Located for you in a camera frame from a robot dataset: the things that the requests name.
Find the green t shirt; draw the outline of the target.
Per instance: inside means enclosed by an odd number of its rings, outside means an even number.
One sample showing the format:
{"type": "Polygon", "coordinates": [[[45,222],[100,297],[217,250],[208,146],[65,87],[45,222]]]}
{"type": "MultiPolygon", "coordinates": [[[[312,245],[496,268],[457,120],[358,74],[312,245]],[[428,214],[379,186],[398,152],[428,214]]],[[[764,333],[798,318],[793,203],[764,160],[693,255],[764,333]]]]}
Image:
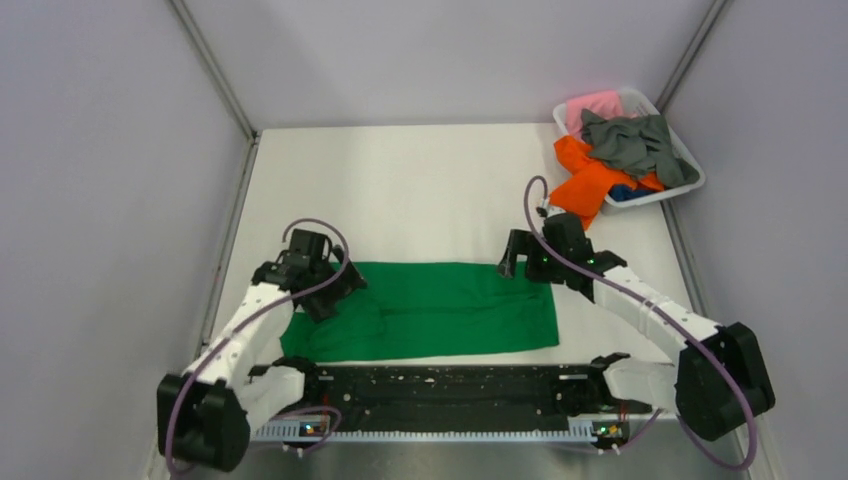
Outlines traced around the green t shirt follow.
{"type": "Polygon", "coordinates": [[[316,323],[296,313],[280,338],[315,363],[500,354],[559,343],[550,285],[475,263],[363,262],[368,283],[316,323]]]}

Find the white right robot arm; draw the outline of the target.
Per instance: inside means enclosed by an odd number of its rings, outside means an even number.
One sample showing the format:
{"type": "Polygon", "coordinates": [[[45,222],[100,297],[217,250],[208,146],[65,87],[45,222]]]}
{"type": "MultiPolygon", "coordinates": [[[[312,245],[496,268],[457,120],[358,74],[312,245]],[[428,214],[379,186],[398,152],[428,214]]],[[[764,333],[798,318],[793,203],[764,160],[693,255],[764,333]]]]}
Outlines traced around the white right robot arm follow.
{"type": "Polygon", "coordinates": [[[607,357],[601,375],[586,385],[594,409],[612,412],[625,400],[667,408],[695,436],[715,441],[775,406],[759,342],[749,327],[721,325],[662,295],[622,257],[595,250],[575,215],[551,215],[539,232],[511,230],[498,274],[515,277],[519,257],[526,259],[527,280],[580,293],[668,359],[607,357]]]}

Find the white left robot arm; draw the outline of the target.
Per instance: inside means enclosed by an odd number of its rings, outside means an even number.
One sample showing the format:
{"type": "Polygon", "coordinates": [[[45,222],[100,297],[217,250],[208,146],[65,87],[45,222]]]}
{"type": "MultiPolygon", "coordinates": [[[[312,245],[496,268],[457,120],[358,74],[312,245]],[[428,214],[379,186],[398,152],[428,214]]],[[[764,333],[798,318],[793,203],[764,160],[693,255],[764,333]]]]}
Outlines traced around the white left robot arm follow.
{"type": "Polygon", "coordinates": [[[254,270],[235,313],[197,359],[165,375],[156,392],[158,450],[170,475],[196,466],[234,470],[257,430],[287,407],[308,413],[321,393],[313,362],[260,355],[278,341],[295,313],[321,323],[367,282],[342,233],[285,228],[283,250],[254,270]]]}

